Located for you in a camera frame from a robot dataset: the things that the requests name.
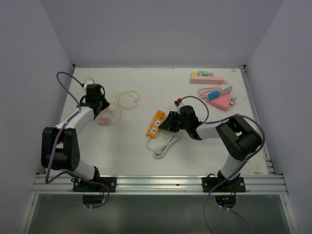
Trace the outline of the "pink charger plug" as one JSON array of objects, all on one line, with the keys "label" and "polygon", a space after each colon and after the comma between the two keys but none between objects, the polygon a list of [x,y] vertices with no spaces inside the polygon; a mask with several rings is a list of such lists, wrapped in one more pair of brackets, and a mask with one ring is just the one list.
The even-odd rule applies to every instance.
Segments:
[{"label": "pink charger plug", "polygon": [[99,118],[97,120],[98,125],[103,126],[105,124],[105,121],[102,118]]}]

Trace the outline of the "blue square adapter plug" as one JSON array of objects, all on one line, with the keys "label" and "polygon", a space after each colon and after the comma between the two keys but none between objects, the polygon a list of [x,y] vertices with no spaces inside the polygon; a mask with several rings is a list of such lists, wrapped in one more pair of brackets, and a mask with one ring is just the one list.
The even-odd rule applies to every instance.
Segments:
[{"label": "blue square adapter plug", "polygon": [[211,101],[211,100],[219,98],[219,96],[220,96],[219,90],[214,90],[214,91],[208,93],[207,100]]}]

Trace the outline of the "pink triangular power strip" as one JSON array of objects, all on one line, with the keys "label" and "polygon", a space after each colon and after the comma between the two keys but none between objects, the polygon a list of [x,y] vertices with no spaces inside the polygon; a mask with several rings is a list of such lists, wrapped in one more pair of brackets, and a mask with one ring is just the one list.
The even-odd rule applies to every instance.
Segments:
[{"label": "pink triangular power strip", "polygon": [[206,102],[221,110],[227,111],[230,107],[231,94],[221,95],[213,100],[209,100],[208,98],[206,98]]}]

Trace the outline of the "white square adapter plug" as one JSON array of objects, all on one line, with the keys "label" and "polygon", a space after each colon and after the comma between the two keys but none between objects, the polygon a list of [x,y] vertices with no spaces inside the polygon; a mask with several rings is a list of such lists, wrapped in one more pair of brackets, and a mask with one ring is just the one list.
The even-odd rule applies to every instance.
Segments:
[{"label": "white square adapter plug", "polygon": [[223,86],[220,89],[220,94],[226,95],[226,94],[229,94],[232,90],[233,90],[233,86],[228,84],[228,85]]}]

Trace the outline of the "orange power strip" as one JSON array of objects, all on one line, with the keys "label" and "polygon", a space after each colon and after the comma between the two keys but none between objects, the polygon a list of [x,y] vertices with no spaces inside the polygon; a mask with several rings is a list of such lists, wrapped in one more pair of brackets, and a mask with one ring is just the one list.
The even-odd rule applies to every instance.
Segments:
[{"label": "orange power strip", "polygon": [[147,130],[146,136],[150,138],[155,138],[159,131],[159,126],[165,120],[165,112],[161,110],[157,110],[154,118]]}]

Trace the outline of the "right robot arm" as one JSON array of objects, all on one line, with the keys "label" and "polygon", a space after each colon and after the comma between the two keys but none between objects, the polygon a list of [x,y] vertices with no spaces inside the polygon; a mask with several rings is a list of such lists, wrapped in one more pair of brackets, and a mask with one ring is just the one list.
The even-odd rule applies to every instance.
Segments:
[{"label": "right robot arm", "polygon": [[265,143],[262,127],[252,118],[235,114],[219,121],[204,122],[190,105],[171,111],[159,128],[174,133],[184,130],[194,140],[220,138],[229,153],[217,173],[218,188],[225,192],[234,186],[242,167]]}]

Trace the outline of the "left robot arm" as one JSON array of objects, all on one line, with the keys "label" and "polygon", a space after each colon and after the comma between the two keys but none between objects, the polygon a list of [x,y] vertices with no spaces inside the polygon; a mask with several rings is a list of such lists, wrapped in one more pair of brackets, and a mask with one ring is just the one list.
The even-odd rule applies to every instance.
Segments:
[{"label": "left robot arm", "polygon": [[46,127],[42,132],[41,165],[46,168],[45,183],[49,184],[60,175],[84,179],[84,186],[94,192],[101,187],[98,169],[82,159],[78,135],[110,103],[100,84],[88,84],[86,95],[79,102],[75,112],[55,127]]}]

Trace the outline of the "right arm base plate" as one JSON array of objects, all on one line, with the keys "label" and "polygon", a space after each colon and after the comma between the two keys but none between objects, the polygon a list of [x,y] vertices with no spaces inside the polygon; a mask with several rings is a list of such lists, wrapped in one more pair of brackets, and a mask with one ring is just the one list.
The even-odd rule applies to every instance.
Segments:
[{"label": "right arm base plate", "polygon": [[241,176],[237,176],[233,180],[223,182],[218,176],[209,174],[201,178],[202,189],[204,193],[244,193],[246,192],[245,181]]}]

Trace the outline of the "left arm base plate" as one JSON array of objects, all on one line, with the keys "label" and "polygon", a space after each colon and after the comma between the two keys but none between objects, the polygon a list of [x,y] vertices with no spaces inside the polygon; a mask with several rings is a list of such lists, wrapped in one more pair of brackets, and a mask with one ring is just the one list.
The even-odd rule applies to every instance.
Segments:
[{"label": "left arm base plate", "polygon": [[73,182],[73,192],[80,193],[114,193],[117,186],[117,178],[112,176],[100,176],[97,181],[72,178],[71,182]]}]

